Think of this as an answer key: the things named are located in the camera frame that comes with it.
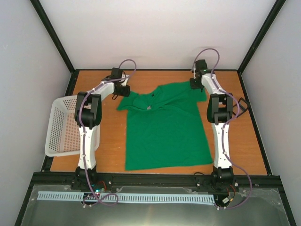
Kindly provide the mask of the green t-shirt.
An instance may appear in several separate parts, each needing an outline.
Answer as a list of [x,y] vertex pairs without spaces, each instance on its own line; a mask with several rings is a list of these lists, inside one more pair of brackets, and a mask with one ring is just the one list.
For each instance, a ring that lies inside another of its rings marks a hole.
[[117,110],[127,112],[125,170],[213,163],[198,109],[205,101],[206,93],[191,89],[189,82],[124,97]]

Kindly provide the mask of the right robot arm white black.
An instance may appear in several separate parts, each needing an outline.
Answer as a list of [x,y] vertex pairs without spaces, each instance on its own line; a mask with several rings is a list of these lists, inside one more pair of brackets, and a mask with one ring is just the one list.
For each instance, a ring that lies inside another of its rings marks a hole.
[[204,59],[196,60],[192,66],[191,89],[206,90],[209,94],[206,112],[214,134],[214,165],[211,186],[221,191],[234,183],[234,172],[230,161],[229,121],[233,116],[233,98],[219,84],[216,75],[209,71]]

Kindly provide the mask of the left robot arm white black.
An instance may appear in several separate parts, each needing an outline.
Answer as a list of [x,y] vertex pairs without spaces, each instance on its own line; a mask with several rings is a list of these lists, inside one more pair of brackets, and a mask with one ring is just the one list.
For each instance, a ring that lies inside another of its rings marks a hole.
[[96,87],[77,94],[74,119],[79,127],[80,154],[75,173],[86,189],[94,189],[98,184],[95,139],[99,138],[97,132],[102,120],[102,101],[109,95],[113,95],[113,99],[119,96],[128,97],[129,78],[122,69],[112,68],[111,74]]

